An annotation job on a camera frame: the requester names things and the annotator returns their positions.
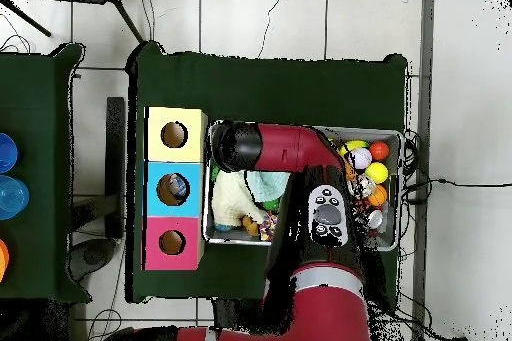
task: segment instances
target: plastic ball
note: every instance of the plastic ball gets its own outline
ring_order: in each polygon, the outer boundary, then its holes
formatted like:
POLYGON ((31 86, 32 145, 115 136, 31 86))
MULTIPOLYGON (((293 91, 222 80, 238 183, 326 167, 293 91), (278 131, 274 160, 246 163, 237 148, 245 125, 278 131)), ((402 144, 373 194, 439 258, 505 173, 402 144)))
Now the plastic ball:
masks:
POLYGON ((383 216, 380 210, 374 210, 368 215, 368 227, 377 229, 382 224, 383 216))
POLYGON ((372 153, 366 148, 355 148, 347 154, 346 159, 354 169, 365 169, 372 162, 372 153))
POLYGON ((352 181, 348 181, 348 192, 356 198, 365 198, 370 196, 377 186, 375 182, 366 175, 357 175, 352 181))
POLYGON ((383 141, 374 142, 369 150, 372 153, 373 160, 384 160, 389 154, 389 147, 383 141))
POLYGON ((368 143, 366 141, 361 140, 352 140, 348 141, 345 144, 342 144, 342 146, 338 149, 338 153, 340 156, 344 156, 349 151, 354 150, 355 148, 364 148, 368 147, 368 143))
POLYGON ((376 184, 382 184, 388 179, 388 168, 380 162, 373 162, 364 171, 365 175, 372 178, 376 184))
POLYGON ((382 185, 377 185, 377 188, 375 188, 375 191, 368 196, 368 202, 372 206, 380 206, 383 204, 388 198, 388 193, 386 192, 386 189, 382 185))

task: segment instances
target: white tile floor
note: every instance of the white tile floor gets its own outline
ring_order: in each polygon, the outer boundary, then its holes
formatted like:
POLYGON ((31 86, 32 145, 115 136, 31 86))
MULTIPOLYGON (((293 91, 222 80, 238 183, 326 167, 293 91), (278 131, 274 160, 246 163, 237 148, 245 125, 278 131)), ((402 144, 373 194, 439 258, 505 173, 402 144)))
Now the white tile floor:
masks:
MULTIPOLYGON (((32 51, 47 54, 63 42, 86 46, 84 61, 73 83, 75 129, 75 194, 101 194, 104 184, 105 110, 108 96, 127 97, 128 77, 122 71, 137 41, 112 4, 89 5, 42 0, 14 0, 27 14, 54 35, 47 38, 0 6, 19 34, 26 37, 32 51)), ((154 39, 167 53, 201 51, 224 56, 320 60, 381 60, 400 53, 417 75, 420 53, 421 0, 152 0, 155 13, 154 39)), ((144 38, 149 29, 141 0, 123 0, 128 14, 144 38)), ((144 0, 150 9, 148 0, 144 0)), ((0 40, 12 34, 0 17, 0 40)), ((418 82, 412 82, 413 109, 418 82)), ((103 232, 101 221, 83 231, 103 232)), ((403 240, 407 252, 414 250, 413 230, 403 240)), ((75 241, 88 238, 75 234, 75 241)), ((93 301, 76 309, 76 317, 92 319, 111 306, 121 265, 121 279, 114 308, 121 314, 122 327, 178 326, 212 323, 211 303, 206 299, 159 299, 128 304, 124 299, 123 243, 114 259, 85 282, 93 301)), ((412 295, 412 258, 402 265, 402 288, 412 295)), ((403 301, 410 313, 411 305, 403 301)), ((77 322, 76 338, 83 341, 90 328, 77 322)), ((109 324, 108 331, 117 322, 109 324)), ((97 322, 93 334, 101 334, 105 322, 97 322)), ((408 329, 404 337, 410 338, 408 329)))

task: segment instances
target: green tablecloth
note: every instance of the green tablecloth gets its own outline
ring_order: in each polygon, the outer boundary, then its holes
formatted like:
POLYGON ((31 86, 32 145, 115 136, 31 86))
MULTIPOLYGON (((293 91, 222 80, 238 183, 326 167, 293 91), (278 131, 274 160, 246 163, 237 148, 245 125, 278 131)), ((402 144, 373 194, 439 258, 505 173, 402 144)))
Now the green tablecloth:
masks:
POLYGON ((79 44, 49 56, 0 53, 0 132, 19 149, 18 162, 6 175, 25 182, 30 192, 20 214, 0 221, 0 238, 10 254, 0 298, 89 301, 65 268, 72 191, 68 91, 82 53, 79 44))
MULTIPOLYGON (((127 172, 128 219, 134 221, 127 243, 132 258, 127 267, 133 268, 127 273, 127 298, 261 298, 267 253, 265 247, 207 244, 196 271, 140 269, 144 106, 200 108, 209 120, 403 132, 406 65, 399 55, 385 62, 250 60, 191 52, 164 55, 155 42, 137 47, 127 65, 128 150, 136 150, 128 157, 129 167, 135 163, 136 170, 127 172)), ((393 307, 397 253, 381 253, 393 307)))

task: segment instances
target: white cloth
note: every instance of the white cloth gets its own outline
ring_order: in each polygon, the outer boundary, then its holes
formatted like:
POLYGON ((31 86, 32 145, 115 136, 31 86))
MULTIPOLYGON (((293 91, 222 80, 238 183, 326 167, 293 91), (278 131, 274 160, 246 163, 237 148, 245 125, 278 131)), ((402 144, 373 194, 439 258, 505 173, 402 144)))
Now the white cloth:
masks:
POLYGON ((240 219, 246 215, 261 224, 265 215, 252 201, 243 171, 219 171, 213 186, 212 211, 215 224, 229 226, 240 226, 240 219))

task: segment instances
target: blue bottle cap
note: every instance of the blue bottle cap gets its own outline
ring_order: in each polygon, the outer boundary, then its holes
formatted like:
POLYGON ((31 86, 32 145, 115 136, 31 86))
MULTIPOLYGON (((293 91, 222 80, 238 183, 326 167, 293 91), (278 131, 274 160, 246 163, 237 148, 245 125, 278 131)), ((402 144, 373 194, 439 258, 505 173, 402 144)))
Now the blue bottle cap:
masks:
POLYGON ((12 138, 0 133, 0 173, 11 170, 17 158, 18 149, 12 138))

